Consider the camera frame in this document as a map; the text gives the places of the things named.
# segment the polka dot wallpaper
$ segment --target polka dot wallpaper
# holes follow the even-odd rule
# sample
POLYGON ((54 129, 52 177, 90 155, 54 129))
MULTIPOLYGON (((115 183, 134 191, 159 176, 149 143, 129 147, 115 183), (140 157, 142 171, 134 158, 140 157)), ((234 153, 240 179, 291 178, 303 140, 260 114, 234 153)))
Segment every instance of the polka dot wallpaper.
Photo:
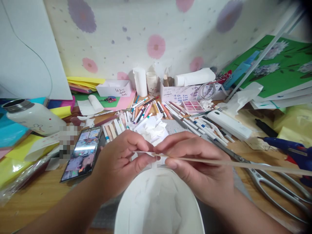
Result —
POLYGON ((44 0, 67 76, 128 80, 225 67, 278 25, 290 0, 44 0))

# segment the pink makeup palette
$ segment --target pink makeup palette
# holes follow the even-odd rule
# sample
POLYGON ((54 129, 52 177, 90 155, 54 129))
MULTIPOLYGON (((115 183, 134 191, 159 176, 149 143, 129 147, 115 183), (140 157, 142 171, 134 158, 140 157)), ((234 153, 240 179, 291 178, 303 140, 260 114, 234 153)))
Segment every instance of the pink makeup palette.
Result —
POLYGON ((190 113, 191 112, 196 112, 196 113, 205 112, 204 108, 199 104, 198 101, 183 101, 182 104, 184 108, 190 113))

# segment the paper towel roll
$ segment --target paper towel roll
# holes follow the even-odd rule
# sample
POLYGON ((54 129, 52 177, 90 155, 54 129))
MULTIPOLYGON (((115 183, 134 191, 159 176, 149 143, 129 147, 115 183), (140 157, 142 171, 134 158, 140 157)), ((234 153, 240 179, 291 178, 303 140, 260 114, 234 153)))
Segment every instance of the paper towel roll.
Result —
POLYGON ((215 73, 210 68, 203 68, 199 71, 177 75, 174 77, 175 86, 198 85, 215 80, 215 73))
POLYGON ((137 94, 141 97, 147 96, 146 75, 143 68, 133 69, 134 81, 136 83, 137 94))
POLYGON ((99 113, 104 110, 104 107, 102 104, 99 102, 99 100, 96 98, 94 95, 89 95, 88 96, 89 101, 91 102, 91 105, 93 106, 94 110, 96 113, 99 113))

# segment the white water bottle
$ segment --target white water bottle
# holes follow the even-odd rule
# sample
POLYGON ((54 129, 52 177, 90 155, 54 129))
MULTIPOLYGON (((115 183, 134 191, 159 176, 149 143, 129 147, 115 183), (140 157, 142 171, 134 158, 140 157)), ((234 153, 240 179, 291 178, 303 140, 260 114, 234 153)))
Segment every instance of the white water bottle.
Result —
POLYGON ((66 126, 65 121, 53 114, 48 108, 39 103, 32 103, 26 99, 10 101, 2 108, 7 111, 6 116, 30 130, 43 136, 59 132, 59 127, 66 126))

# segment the smartphone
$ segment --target smartphone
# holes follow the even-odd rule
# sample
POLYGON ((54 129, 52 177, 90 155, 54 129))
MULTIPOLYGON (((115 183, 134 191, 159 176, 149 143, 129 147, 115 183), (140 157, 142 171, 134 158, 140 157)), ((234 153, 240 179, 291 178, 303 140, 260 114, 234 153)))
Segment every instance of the smartphone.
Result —
POLYGON ((92 172, 101 135, 101 126, 89 128, 80 133, 60 183, 80 176, 86 176, 92 172))

